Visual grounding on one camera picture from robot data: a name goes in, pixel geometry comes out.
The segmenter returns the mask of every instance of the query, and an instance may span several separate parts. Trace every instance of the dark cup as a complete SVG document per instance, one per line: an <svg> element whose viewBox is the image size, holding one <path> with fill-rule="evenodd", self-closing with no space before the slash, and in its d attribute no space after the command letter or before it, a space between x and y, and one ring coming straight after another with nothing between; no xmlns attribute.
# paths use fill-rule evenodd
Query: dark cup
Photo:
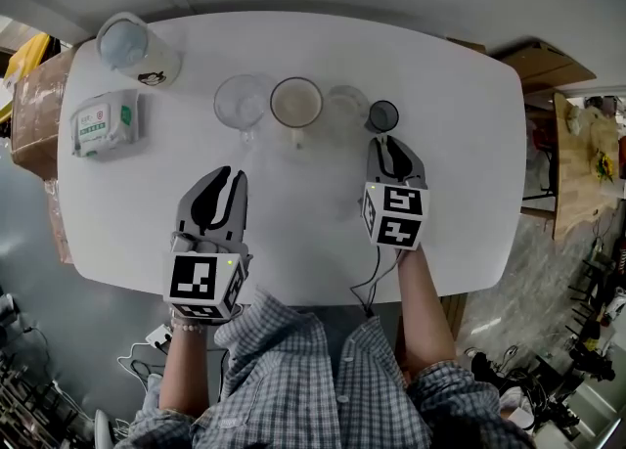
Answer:
<svg viewBox="0 0 626 449"><path fill-rule="evenodd" d="M393 103L380 100L370 106L370 114L365 122L365 128L375 134L390 131L398 125L398 109Z"/></svg>

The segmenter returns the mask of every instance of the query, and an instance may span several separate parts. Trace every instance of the cup of milk tea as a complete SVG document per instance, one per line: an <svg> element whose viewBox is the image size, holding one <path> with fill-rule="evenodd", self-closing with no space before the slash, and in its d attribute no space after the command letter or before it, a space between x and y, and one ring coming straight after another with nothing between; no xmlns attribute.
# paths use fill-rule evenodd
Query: cup of milk tea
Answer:
<svg viewBox="0 0 626 449"><path fill-rule="evenodd" d="M296 148L302 146L302 129L320 116L323 100L320 89L303 77L286 78L274 88L270 99L272 114L291 130Z"/></svg>
<svg viewBox="0 0 626 449"><path fill-rule="evenodd" d="M180 55L131 13L118 13L103 24L96 49L109 68L159 89L180 71Z"/></svg>

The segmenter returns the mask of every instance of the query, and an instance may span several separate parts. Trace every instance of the green label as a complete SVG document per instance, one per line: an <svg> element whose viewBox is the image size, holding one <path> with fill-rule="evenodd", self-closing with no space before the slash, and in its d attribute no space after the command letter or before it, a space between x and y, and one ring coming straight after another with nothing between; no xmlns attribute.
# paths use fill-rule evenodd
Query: green label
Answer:
<svg viewBox="0 0 626 449"><path fill-rule="evenodd" d="M100 124L90 125L89 127L85 127L84 129L80 129L80 135L88 134L90 132L97 131L98 129L104 129L107 125L103 122Z"/></svg>
<svg viewBox="0 0 626 449"><path fill-rule="evenodd" d="M130 119L133 117L132 112L125 105L121 106L121 121L126 125L130 125Z"/></svg>

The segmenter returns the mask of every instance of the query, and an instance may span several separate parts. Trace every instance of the sleeve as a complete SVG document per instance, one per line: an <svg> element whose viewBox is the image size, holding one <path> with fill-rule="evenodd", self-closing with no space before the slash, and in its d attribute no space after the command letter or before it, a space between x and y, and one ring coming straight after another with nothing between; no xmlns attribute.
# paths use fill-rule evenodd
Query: sleeve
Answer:
<svg viewBox="0 0 626 449"><path fill-rule="evenodd" d="M130 425L128 437L121 440L115 449L191 448L190 428L193 422L189 416L174 411L144 408Z"/></svg>
<svg viewBox="0 0 626 449"><path fill-rule="evenodd" d="M432 431L433 447L535 447L523 430L500 416L497 388L477 382L455 362L424 369L407 394Z"/></svg>

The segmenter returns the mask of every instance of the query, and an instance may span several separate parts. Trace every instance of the yellow object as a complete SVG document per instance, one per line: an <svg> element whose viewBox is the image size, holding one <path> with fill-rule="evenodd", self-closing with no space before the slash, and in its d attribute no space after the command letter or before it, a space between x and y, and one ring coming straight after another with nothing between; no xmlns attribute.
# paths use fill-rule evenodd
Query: yellow object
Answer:
<svg viewBox="0 0 626 449"><path fill-rule="evenodd" d="M37 33L11 57L2 83L12 95L18 81L39 66L49 43L50 35ZM0 109L0 123L11 117L11 111L12 102Z"/></svg>

